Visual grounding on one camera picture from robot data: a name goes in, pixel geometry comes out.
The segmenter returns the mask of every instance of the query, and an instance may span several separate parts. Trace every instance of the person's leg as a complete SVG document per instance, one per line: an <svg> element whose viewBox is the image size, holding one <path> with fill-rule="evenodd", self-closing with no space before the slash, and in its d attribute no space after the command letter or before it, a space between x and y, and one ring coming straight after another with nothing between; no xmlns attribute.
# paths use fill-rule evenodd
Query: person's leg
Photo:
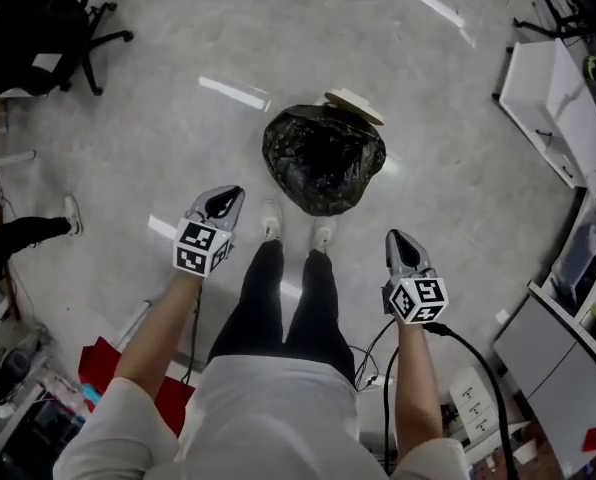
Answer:
<svg viewBox="0 0 596 480"><path fill-rule="evenodd" d="M12 254L50 238L66 235L71 224L65 217L43 219L22 217L0 226L0 257L9 259Z"/></svg>
<svg viewBox="0 0 596 480"><path fill-rule="evenodd" d="M314 248L305 262L302 296L285 346L292 357L330 364L354 385L354 355L338 329L338 292L326 255L334 231L333 218L316 220Z"/></svg>
<svg viewBox="0 0 596 480"><path fill-rule="evenodd" d="M228 355L279 355L282 350L280 281L284 258L280 242L280 208L265 201L265 241L242 284L240 301L216 338L207 362Z"/></svg>
<svg viewBox="0 0 596 480"><path fill-rule="evenodd" d="M53 219L22 217L0 225L0 276L5 263L15 254L30 245L61 235L79 235L82 222L76 200L65 197L65 215Z"/></svg>

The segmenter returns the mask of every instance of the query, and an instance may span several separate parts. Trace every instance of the trash bag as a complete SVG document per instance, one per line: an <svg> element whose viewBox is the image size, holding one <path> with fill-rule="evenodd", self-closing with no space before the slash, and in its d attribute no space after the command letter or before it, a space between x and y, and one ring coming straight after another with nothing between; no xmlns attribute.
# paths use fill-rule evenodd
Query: trash bag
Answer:
<svg viewBox="0 0 596 480"><path fill-rule="evenodd" d="M312 105L280 113L265 129L262 154L285 194L314 216L356 206L386 157L380 135L362 117Z"/></svg>

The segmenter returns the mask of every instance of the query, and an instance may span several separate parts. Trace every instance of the sneaker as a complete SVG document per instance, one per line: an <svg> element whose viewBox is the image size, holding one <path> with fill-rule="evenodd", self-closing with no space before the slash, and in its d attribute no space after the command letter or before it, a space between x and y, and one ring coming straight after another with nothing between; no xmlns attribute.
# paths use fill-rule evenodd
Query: sneaker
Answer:
<svg viewBox="0 0 596 480"><path fill-rule="evenodd" d="M335 217L318 217L314 222L311 248L326 254L337 227Z"/></svg>
<svg viewBox="0 0 596 480"><path fill-rule="evenodd" d="M262 203L260 222L265 233L265 242L281 239L282 211L276 201L267 199Z"/></svg>
<svg viewBox="0 0 596 480"><path fill-rule="evenodd" d="M82 234L82 221L80 220L80 211L78 204L73 196L65 197L65 218L69 221L71 229L69 236L78 236Z"/></svg>

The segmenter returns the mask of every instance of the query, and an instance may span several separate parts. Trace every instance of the black leggings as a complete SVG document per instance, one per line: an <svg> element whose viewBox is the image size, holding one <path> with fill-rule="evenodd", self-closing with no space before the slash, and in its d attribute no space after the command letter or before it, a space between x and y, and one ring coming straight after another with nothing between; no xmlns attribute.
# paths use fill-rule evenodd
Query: black leggings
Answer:
<svg viewBox="0 0 596 480"><path fill-rule="evenodd" d="M69 233L71 225L64 217L43 219L23 217L0 226L0 277L12 254L49 238Z"/></svg>
<svg viewBox="0 0 596 480"><path fill-rule="evenodd" d="M354 356L338 329L338 292L329 258L309 253L302 275L302 296L282 342L280 281L284 258L278 240L265 242L254 256L240 302L216 338L216 356L259 355L307 359L333 366L353 385Z"/></svg>

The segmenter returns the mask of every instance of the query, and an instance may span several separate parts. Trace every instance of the concrete floor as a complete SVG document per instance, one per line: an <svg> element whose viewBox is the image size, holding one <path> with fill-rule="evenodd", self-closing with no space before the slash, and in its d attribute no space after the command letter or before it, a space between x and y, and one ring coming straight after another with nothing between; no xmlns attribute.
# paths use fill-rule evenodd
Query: concrete floor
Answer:
<svg viewBox="0 0 596 480"><path fill-rule="evenodd" d="M68 372L75 376L83 345L112 339L170 275L171 243L149 228L150 216L175 225L203 190L239 184L247 200L237 248L205 285L201 359L237 300L265 198L285 212L285 280L300 286L312 219L268 174L262 132L283 108L332 87L355 91L385 116L379 131L389 153L360 204L339 219L330 251L345 337L365 347L387 321L379 288L385 233L396 227L427 247L445 278L443 321L489 350L496 314L522 300L573 198L490 98L505 47L527 40L511 19L535 21L532 0L439 0L462 28L419 0L106 1L119 7L104 30L131 28L136 39L96 52L104 96L92 96L78 74L70 93L13 105L0 142L0 152L39 152L33 164L2 172L19 216L60 212L65 193L80 204L81 238L13 260ZM245 87L269 107L243 105L199 77ZM383 370L395 340L390 331L376 349ZM473 360L450 340L430 345L444 390ZM380 428L381 411L379 394L361 396L365 428Z"/></svg>

